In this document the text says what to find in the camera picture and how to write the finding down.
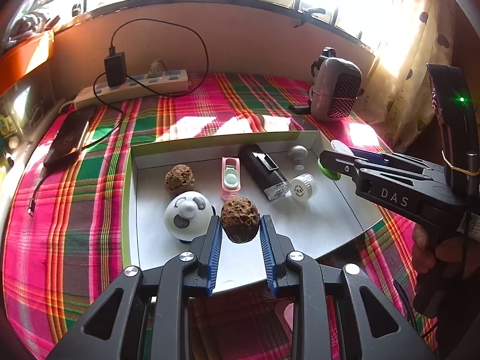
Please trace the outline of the person's right hand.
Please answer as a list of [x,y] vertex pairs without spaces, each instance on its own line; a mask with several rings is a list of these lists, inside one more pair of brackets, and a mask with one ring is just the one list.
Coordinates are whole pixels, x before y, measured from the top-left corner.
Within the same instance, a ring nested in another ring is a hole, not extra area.
[[459,263],[462,256],[462,239],[449,238],[440,244],[431,241],[427,231],[417,224],[412,232],[412,266],[418,274],[428,273],[437,261]]

